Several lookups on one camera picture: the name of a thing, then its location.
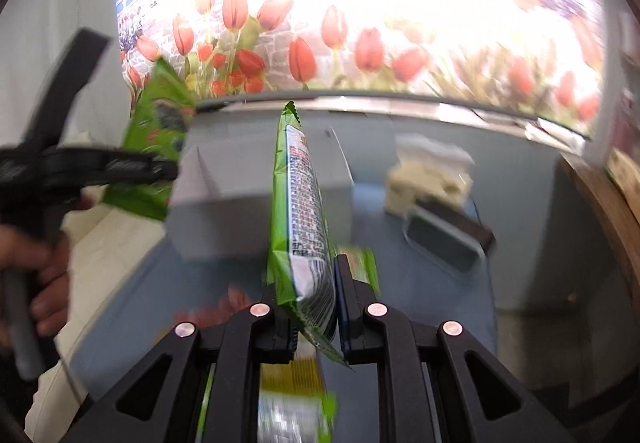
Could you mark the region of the tissue pack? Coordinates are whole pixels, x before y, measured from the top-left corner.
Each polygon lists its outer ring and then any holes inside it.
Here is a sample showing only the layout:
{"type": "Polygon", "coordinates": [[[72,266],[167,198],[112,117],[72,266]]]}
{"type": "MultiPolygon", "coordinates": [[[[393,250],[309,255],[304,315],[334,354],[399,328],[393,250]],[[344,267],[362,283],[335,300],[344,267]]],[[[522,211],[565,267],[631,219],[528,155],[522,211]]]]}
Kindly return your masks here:
{"type": "Polygon", "coordinates": [[[418,133],[397,134],[395,141],[398,163],[387,172],[385,211],[403,217],[410,206],[427,200],[461,210],[473,186],[472,156],[418,133]]]}

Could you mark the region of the large green seaweed snack bag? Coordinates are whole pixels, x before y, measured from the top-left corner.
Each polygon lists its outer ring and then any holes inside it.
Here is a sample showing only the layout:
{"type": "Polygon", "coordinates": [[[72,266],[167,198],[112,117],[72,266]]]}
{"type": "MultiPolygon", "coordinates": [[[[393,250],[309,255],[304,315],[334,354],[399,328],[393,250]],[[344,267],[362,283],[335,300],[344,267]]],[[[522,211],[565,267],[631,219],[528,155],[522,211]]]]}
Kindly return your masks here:
{"type": "MultiPolygon", "coordinates": [[[[195,115],[196,99],[164,59],[158,59],[137,98],[122,147],[128,151],[178,162],[195,115]]],[[[107,186],[103,203],[130,214],[164,221],[171,183],[115,183],[107,186]]]]}

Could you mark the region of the green snack packet barcode back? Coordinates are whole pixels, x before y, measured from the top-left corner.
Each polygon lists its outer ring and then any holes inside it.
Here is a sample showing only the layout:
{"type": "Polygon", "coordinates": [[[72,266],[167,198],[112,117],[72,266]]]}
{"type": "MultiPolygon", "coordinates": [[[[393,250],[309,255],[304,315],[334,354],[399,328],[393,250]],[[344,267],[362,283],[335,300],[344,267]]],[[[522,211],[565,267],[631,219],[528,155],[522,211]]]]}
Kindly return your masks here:
{"type": "Polygon", "coordinates": [[[309,146],[295,103],[278,121],[272,168],[267,281],[303,336],[331,361],[345,365],[332,341],[337,327],[333,246],[309,146]]]}

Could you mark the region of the tulip wall mural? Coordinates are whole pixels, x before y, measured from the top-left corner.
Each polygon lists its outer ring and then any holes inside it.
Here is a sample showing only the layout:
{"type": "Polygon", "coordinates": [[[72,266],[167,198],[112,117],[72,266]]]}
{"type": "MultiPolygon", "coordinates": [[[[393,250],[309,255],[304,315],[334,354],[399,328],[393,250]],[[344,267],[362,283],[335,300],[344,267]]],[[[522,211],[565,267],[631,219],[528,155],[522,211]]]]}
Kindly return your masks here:
{"type": "Polygon", "coordinates": [[[115,8],[134,96],[165,60],[201,100],[400,92],[583,135],[600,111],[603,0],[116,0],[115,8]]]}

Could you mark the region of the grey rectangular container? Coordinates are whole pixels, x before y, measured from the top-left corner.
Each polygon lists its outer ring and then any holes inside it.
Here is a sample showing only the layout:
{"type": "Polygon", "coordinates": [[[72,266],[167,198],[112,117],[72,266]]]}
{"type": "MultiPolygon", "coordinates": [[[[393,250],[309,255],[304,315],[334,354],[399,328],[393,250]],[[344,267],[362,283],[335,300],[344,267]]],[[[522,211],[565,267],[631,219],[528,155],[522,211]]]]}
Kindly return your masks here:
{"type": "Polygon", "coordinates": [[[430,198],[408,207],[405,239],[442,270],[467,277],[484,267],[496,247],[494,232],[457,208],[430,198]]]}

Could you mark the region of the cream leather sofa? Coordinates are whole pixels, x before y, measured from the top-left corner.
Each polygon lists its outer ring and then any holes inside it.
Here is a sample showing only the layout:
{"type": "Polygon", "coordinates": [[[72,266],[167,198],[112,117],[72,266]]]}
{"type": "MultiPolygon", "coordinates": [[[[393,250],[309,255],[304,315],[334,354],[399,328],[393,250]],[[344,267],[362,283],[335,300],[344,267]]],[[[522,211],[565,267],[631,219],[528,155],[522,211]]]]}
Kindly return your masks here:
{"type": "Polygon", "coordinates": [[[164,237],[163,224],[102,203],[103,186],[86,193],[94,205],[64,221],[72,241],[70,317],[56,337],[63,362],[39,380],[26,416],[26,433],[35,442],[57,442],[88,395],[88,380],[73,360],[107,304],[128,283],[139,263],[164,237]]]}

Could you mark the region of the grey cardboard box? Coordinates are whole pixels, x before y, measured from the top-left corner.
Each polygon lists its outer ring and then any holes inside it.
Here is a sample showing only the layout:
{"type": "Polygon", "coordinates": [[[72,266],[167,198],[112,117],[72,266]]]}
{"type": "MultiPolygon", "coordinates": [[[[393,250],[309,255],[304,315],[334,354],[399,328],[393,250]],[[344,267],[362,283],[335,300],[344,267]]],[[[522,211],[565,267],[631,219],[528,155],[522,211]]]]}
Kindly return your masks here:
{"type": "MultiPolygon", "coordinates": [[[[305,131],[332,243],[352,240],[352,174],[331,128],[305,131]]],[[[180,159],[166,232],[192,261],[250,258],[269,247],[276,135],[193,140],[180,159]]]]}

